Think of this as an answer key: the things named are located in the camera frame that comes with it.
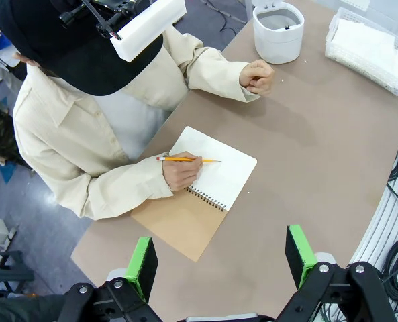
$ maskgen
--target white wall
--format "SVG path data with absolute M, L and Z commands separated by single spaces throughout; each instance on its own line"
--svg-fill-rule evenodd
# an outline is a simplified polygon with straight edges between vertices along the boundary
M 345 7 L 358 13 L 367 19 L 376 22 L 398 35 L 398 0 L 370 0 L 366 12 L 361 11 L 341 0 L 315 0 L 316 2 L 337 11 L 339 7 Z

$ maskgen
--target green tape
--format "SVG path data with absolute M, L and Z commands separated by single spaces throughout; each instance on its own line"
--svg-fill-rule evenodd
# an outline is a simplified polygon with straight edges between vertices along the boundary
M 130 260 L 129 266 L 127 267 L 127 272 L 124 278 L 128 280 L 131 284 L 135 286 L 136 292 L 142 299 L 145 299 L 144 293 L 139 282 L 139 275 L 144 264 L 144 259 L 148 246 L 151 242 L 151 237 L 141 237 L 136 244 L 134 249 L 132 259 Z
M 299 283 L 299 288 L 305 282 L 309 271 L 317 264 L 317 258 L 313 253 L 312 247 L 309 245 L 307 238 L 300 227 L 300 225 L 289 226 L 291 235 L 293 236 L 295 245 L 299 250 L 299 255 L 303 264 L 303 271 L 301 273 L 301 279 Z

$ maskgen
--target white t-shirt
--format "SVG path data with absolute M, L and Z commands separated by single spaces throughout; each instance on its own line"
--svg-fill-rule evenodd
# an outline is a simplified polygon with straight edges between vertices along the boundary
M 51 79 L 69 91 L 80 92 L 61 78 L 51 77 Z M 139 158 L 170 115 L 170 111 L 149 106 L 128 95 L 123 89 L 110 95 L 93 96 L 93 98 L 106 116 L 124 153 L 132 162 Z

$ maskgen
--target open notebook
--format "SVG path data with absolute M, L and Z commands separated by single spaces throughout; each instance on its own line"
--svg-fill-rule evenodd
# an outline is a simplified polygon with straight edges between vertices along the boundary
M 233 206 L 257 160 L 186 127 L 170 155 L 188 151 L 220 163 L 203 164 L 197 180 L 171 198 L 148 199 L 132 217 L 169 245 L 197 261 Z

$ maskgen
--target yellow pencil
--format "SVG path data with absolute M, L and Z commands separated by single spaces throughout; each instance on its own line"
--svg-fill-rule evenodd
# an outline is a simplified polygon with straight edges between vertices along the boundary
M 183 162 L 191 162 L 194 161 L 194 159 L 189 159 L 189 158 L 172 158 L 170 156 L 158 156 L 157 160 L 159 161 L 183 161 Z M 202 159 L 203 163 L 212 163 L 212 162 L 221 162 L 218 160 L 211 160 L 211 159 Z

